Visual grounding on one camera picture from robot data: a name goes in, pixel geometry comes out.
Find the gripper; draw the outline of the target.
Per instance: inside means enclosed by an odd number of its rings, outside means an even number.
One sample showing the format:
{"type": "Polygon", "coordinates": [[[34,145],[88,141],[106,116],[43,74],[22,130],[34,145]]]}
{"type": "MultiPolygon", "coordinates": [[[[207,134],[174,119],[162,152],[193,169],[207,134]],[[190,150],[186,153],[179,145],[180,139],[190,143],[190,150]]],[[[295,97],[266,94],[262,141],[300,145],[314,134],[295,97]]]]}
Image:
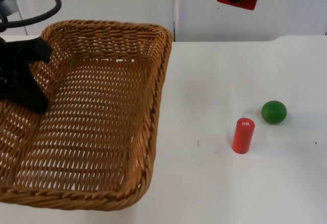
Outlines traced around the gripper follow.
{"type": "Polygon", "coordinates": [[[35,113],[46,113],[49,99],[35,81],[29,60],[50,62],[52,47],[42,38],[7,42],[1,38],[1,99],[11,99],[35,113]]]}

